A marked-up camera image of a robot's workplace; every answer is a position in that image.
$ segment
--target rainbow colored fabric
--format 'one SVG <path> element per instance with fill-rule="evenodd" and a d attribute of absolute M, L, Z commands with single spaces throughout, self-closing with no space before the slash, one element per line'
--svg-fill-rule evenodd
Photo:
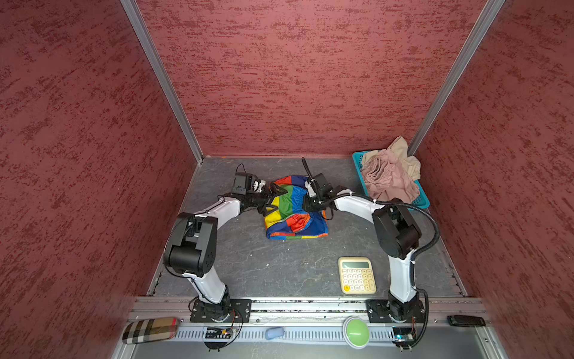
<path fill-rule="evenodd" d="M 318 238 L 329 233 L 322 212 L 303 210 L 306 180 L 303 176 L 288 176 L 275 181 L 287 193 L 273 199 L 273 205 L 279 209 L 265 217 L 266 235 L 270 240 Z"/>

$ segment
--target red wall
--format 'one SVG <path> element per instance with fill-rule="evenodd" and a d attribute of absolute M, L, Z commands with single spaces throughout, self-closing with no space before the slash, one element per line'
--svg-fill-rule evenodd
<path fill-rule="evenodd" d="M 507 0 L 417 156 L 511 358 L 574 357 L 574 2 Z"/>
<path fill-rule="evenodd" d="M 485 1 L 140 0 L 207 155 L 410 139 Z"/>
<path fill-rule="evenodd" d="M 0 357 L 107 359 L 194 159 L 119 1 L 4 1 L 0 47 Z"/>

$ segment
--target calculator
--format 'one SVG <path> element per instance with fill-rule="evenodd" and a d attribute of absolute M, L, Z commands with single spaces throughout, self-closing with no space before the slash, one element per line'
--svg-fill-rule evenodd
<path fill-rule="evenodd" d="M 339 258 L 339 277 L 345 294 L 373 294 L 377 291 L 373 266 L 367 257 Z"/>

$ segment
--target robotic arm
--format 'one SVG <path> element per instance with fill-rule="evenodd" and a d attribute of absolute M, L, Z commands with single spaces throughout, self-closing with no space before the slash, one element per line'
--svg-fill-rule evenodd
<path fill-rule="evenodd" d="M 305 159 L 302 160 L 309 176 L 305 184 L 308 195 L 304 199 L 303 209 L 307 212 L 326 209 L 346 211 L 374 224 L 378 242 L 389 256 L 390 264 L 391 285 L 385 314 L 393 322 L 410 319 L 414 310 L 419 308 L 418 292 L 422 291 L 414 285 L 414 259 L 438 241 L 440 233 L 434 219 L 420 208 L 398 199 L 381 202 L 341 186 L 333 188 L 322 173 L 311 175 Z M 221 196 L 203 211 L 178 216 L 180 220 L 164 250 L 164 264 L 191 282 L 199 300 L 203 302 L 205 312 L 213 321 L 223 321 L 230 313 L 229 291 L 213 267 L 217 229 L 247 209 L 257 209 L 264 216 L 272 213 L 278 209 L 272 205 L 273 199 L 286 192 L 253 174 L 236 172 L 230 193 Z M 422 248 L 418 247 L 421 230 L 409 209 L 424 213 L 435 227 L 435 237 Z M 424 294 L 428 307 L 428 297 L 426 292 Z"/>

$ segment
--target laundry basket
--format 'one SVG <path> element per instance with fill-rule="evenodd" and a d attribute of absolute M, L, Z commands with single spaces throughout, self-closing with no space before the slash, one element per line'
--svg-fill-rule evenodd
<path fill-rule="evenodd" d="M 362 164 L 363 155 L 367 152 L 369 151 L 361 151 L 353 153 L 353 162 L 355 163 L 355 168 L 357 170 L 357 174 L 359 175 L 360 183 L 361 185 L 363 185 L 363 192 L 368 196 L 369 192 L 367 192 L 367 186 L 364 184 L 363 175 L 361 175 L 360 173 L 361 168 L 363 168 Z M 426 197 L 425 191 L 422 190 L 421 184 L 418 181 L 414 182 L 417 184 L 418 189 L 421 191 L 421 194 L 411 204 L 422 209 L 428 208 L 431 205 L 431 203 L 429 202 L 429 199 Z"/>

